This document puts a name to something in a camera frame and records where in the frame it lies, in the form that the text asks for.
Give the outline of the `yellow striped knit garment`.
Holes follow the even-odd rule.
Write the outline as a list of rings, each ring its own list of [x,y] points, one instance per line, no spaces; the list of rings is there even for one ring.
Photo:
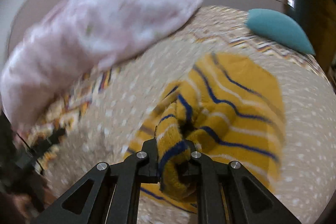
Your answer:
[[[280,176],[285,114],[276,77],[244,55],[216,52],[201,57],[180,81],[167,85],[157,106],[129,143],[158,143],[158,184],[143,184],[150,198],[195,212],[192,182],[178,171],[190,159],[187,141],[217,162],[241,162],[266,188]]]

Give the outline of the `beige dotted quilt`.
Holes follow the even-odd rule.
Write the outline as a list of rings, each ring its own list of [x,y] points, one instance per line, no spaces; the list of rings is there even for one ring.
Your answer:
[[[203,7],[141,56],[84,75],[47,113],[68,128],[49,155],[54,195],[188,119],[199,151],[240,161],[302,223],[315,223],[335,191],[335,94],[313,58],[257,37],[246,18]]]

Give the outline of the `pink floral duvet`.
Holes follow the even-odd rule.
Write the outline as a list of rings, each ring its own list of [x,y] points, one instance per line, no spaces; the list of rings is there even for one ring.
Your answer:
[[[1,73],[13,129],[36,123],[84,73],[138,55],[181,28],[203,0],[63,0],[30,27]]]

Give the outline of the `teal pillow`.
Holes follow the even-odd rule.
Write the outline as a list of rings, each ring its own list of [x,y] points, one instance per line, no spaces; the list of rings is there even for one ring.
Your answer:
[[[291,17],[269,9],[248,11],[245,25],[256,35],[270,39],[299,53],[315,55],[306,33]]]

